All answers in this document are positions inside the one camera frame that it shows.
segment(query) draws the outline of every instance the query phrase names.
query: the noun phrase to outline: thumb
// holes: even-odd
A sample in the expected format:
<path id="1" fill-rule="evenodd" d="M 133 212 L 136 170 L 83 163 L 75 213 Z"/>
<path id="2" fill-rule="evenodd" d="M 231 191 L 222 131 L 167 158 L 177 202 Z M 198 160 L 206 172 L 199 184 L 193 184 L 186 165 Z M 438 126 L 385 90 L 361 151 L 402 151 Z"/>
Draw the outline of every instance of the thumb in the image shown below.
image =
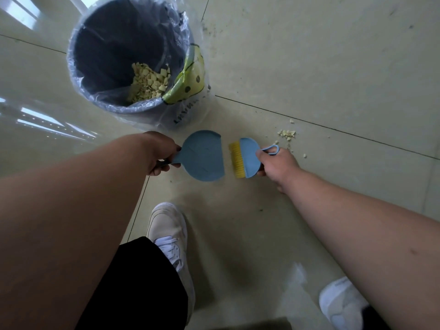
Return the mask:
<path id="1" fill-rule="evenodd" d="M 261 149 L 257 150 L 255 153 L 258 160 L 264 165 L 265 162 L 271 157 L 269 154 L 265 153 Z"/>

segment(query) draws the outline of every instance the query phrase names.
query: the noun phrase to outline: pant leg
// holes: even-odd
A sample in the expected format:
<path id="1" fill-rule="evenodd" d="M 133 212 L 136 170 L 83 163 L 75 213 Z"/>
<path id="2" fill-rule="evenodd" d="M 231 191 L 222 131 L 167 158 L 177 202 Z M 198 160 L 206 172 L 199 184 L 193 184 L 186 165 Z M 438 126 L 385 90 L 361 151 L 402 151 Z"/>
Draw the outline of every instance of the pant leg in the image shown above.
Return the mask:
<path id="1" fill-rule="evenodd" d="M 391 330 L 377 311 L 368 306 L 362 310 L 363 330 Z"/>
<path id="2" fill-rule="evenodd" d="M 166 256 L 148 238 L 119 246 L 76 329 L 184 329 L 188 296 Z"/>

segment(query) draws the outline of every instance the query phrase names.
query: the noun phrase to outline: blue brush handle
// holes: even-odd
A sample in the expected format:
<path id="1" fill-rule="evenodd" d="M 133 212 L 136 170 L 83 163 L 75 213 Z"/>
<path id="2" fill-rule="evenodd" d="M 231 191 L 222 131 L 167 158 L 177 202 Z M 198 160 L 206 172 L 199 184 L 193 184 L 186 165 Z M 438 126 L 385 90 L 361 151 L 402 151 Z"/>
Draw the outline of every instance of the blue brush handle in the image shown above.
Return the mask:
<path id="1" fill-rule="evenodd" d="M 278 153 L 279 153 L 279 146 L 278 145 L 272 145 L 272 146 L 269 146 L 269 147 L 266 147 L 266 148 L 263 148 L 263 149 L 261 149 L 262 151 L 266 151 L 266 150 L 268 150 L 268 149 L 271 149 L 271 148 L 273 148 L 273 147 L 275 147 L 276 148 L 276 152 L 273 152 L 273 153 L 268 153 L 269 155 L 277 155 Z"/>

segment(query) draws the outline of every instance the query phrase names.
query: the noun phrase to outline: tile floor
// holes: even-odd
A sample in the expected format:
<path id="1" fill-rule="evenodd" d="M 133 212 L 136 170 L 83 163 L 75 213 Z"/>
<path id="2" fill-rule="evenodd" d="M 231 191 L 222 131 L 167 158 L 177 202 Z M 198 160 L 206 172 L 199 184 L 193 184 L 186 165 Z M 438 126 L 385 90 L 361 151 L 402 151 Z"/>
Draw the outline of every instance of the tile floor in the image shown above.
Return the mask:
<path id="1" fill-rule="evenodd" d="M 172 136 L 222 134 L 227 174 L 215 183 L 183 169 L 147 178 L 123 242 L 145 235 L 158 202 L 173 201 L 189 224 L 197 294 L 189 328 L 274 320 L 331 329 L 317 297 L 342 270 L 270 181 L 233 177 L 227 146 L 243 136 L 271 144 L 293 129 L 305 169 L 440 220 L 440 0 L 190 1 L 217 97 L 203 123 Z M 0 111 L 2 175 L 138 132 L 71 87 L 64 53 L 78 0 L 0 0 L 0 8 L 0 99 L 15 113 Z M 70 137 L 41 128 L 55 126 Z"/>

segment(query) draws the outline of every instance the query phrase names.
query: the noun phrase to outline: crumbled pieces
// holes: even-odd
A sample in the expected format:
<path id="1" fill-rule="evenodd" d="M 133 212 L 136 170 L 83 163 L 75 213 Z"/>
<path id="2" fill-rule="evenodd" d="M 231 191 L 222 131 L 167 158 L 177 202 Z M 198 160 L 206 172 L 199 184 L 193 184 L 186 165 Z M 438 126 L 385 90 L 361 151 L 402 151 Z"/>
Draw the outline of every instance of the crumbled pieces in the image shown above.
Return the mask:
<path id="1" fill-rule="evenodd" d="M 135 77 L 128 98 L 131 103 L 159 98 L 167 90 L 168 81 L 171 77 L 168 64 L 168 69 L 162 68 L 160 73 L 153 71 L 147 64 L 140 64 L 139 62 L 132 64 L 132 67 Z"/>
<path id="2" fill-rule="evenodd" d="M 288 141 L 291 140 L 291 138 L 295 137 L 295 131 L 287 131 L 287 130 L 281 130 L 278 132 L 279 136 L 282 136 L 283 138 L 286 138 Z"/>

